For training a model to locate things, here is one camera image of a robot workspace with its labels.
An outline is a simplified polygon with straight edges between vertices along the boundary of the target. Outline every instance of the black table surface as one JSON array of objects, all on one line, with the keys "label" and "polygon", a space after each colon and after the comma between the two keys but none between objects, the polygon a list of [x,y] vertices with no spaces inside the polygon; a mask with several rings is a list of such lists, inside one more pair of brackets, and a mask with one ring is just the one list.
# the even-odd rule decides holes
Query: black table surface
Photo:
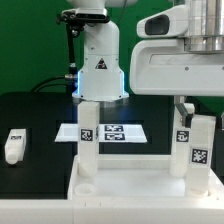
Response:
[{"label": "black table surface", "polygon": [[[100,143],[100,153],[170,154],[173,108],[172,97],[136,95],[130,95],[127,104],[101,108],[101,124],[141,124],[148,142]],[[66,199],[77,143],[54,142],[61,123],[77,123],[77,104],[71,96],[0,96],[0,199]],[[10,129],[19,128],[27,129],[24,160],[11,166],[4,146]]]}]

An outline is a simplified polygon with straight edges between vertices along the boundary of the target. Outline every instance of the green wall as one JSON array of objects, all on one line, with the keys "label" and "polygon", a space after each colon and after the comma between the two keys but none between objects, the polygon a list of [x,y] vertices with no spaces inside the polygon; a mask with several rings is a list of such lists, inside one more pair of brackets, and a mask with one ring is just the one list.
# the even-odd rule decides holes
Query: green wall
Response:
[{"label": "green wall", "polygon": [[[125,10],[120,24],[120,66],[128,73],[130,56],[139,41],[137,22],[167,9],[167,0],[139,0]],[[1,0],[0,94],[29,91],[47,78],[67,73],[68,53],[65,25],[56,25],[56,14],[71,8],[66,0]],[[108,9],[117,21],[121,9]],[[83,57],[83,38],[75,40],[77,63]],[[61,91],[61,87],[48,91]]]}]

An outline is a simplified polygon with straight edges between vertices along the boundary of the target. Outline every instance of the white robot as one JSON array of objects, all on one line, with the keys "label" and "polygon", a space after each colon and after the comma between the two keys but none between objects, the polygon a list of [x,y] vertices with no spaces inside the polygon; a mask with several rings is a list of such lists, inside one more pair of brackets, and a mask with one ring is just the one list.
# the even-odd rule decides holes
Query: white robot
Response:
[{"label": "white robot", "polygon": [[136,94],[174,95],[170,173],[186,178],[186,194],[208,194],[216,118],[195,115],[185,96],[224,96],[223,0],[174,1],[137,25],[144,40],[132,54]]},{"label": "white robot", "polygon": [[[127,6],[137,0],[68,1],[74,9],[63,11],[61,20],[68,24],[67,31],[73,37],[80,31],[85,33],[84,65],[77,74],[77,90],[73,97],[101,102],[127,98],[124,72],[119,67],[119,29],[110,21],[105,7]],[[75,67],[74,61],[70,62],[70,67]]]}]

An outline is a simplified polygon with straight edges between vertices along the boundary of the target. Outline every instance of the warning label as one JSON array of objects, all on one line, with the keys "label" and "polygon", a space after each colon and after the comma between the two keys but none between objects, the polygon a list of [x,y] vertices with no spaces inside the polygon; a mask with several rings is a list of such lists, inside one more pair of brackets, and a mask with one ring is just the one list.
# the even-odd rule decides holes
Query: warning label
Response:
[{"label": "warning label", "polygon": [[100,59],[99,63],[96,66],[96,69],[107,69],[107,66],[106,66],[103,58]]}]

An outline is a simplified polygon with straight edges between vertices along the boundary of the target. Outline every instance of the white panel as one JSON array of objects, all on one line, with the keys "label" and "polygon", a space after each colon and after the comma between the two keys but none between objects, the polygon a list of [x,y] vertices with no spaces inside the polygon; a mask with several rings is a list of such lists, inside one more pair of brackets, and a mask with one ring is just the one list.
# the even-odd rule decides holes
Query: white panel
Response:
[{"label": "white panel", "polygon": [[145,95],[223,96],[224,54],[189,54],[184,40],[149,40],[132,53],[130,85]]}]

